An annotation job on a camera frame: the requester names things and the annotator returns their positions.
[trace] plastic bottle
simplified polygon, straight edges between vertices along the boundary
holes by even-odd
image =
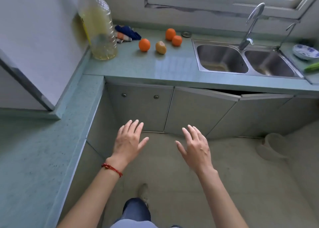
[[[110,60],[117,55],[111,11],[105,0],[80,0],[78,12],[93,56]]]

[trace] finger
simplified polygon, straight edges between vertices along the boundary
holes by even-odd
[[[124,128],[122,130],[122,133],[125,134],[128,132],[130,126],[131,126],[131,123],[132,123],[132,120],[129,120],[125,125],[124,125]]]
[[[140,135],[141,135],[143,126],[144,126],[144,123],[142,122],[142,123],[140,123],[140,124],[136,127],[135,134],[137,134],[138,137],[140,137]]]
[[[187,131],[187,129],[185,129],[184,127],[181,129],[184,133],[185,139],[187,142],[192,141],[192,136],[190,135],[190,133]]]
[[[123,129],[124,129],[124,125],[122,125],[119,131],[117,132],[117,137],[119,137],[122,134]]]
[[[145,145],[146,143],[148,142],[149,138],[148,137],[145,137],[139,144],[138,144],[138,150],[141,150]]]
[[[138,119],[131,124],[128,132],[133,134],[137,125],[138,125]]]
[[[200,140],[204,140],[204,136],[202,135],[202,133],[199,131],[199,129],[197,129],[195,126],[193,126],[193,128],[195,129],[195,131],[197,132],[198,138]]]
[[[188,125],[188,129],[189,129],[190,135],[192,136],[193,140],[199,140],[197,132],[195,131],[195,129],[191,125]]]
[[[183,147],[183,145],[179,142],[179,141],[175,141],[176,145],[177,145],[177,149],[179,150],[179,152],[181,153],[181,155],[184,157],[187,155],[187,151],[185,150],[185,148]]]

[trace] sink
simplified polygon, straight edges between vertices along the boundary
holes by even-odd
[[[271,46],[239,50],[238,44],[228,42],[192,39],[192,43],[201,72],[304,79],[282,52]]]
[[[200,64],[209,71],[246,73],[248,66],[241,54],[227,46],[200,45],[197,47]]]
[[[245,57],[257,72],[267,76],[294,77],[295,72],[275,51],[245,51]]]

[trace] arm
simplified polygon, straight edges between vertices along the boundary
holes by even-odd
[[[177,148],[201,182],[216,227],[248,228],[222,184],[218,172],[213,168],[206,138],[196,127],[188,125],[188,129],[189,132],[185,128],[182,129],[187,151],[179,141],[176,141]]]
[[[148,141],[146,137],[138,143],[143,123],[136,127],[137,125],[138,120],[133,123],[130,120],[119,129],[113,154],[105,161],[120,172],[138,155]],[[102,168],[57,228],[96,228],[118,179],[119,175],[116,172]]]

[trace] small faucet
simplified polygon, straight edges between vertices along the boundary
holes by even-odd
[[[290,36],[291,32],[293,31],[293,28],[296,26],[296,23],[292,23],[291,25],[288,26],[288,28],[286,29],[289,30],[291,28],[291,30],[289,31],[288,35],[286,35],[286,37],[281,41],[281,43],[278,46],[275,46],[274,50],[275,51],[279,51],[280,47],[282,46],[282,44],[286,41],[286,39]]]
[[[242,51],[243,49],[245,49],[249,45],[249,43],[251,45],[253,45],[253,43],[254,43],[253,39],[249,38],[249,35],[250,35],[251,31],[253,30],[259,16],[261,16],[261,14],[263,13],[264,8],[265,8],[265,3],[258,4],[257,7],[253,10],[253,12],[248,17],[246,25],[248,25],[249,21],[252,18],[254,19],[254,22],[251,24],[251,26],[249,27],[249,30],[246,32],[246,34],[244,36],[244,39],[242,39],[241,43],[239,44],[239,46],[238,46],[239,50]]]

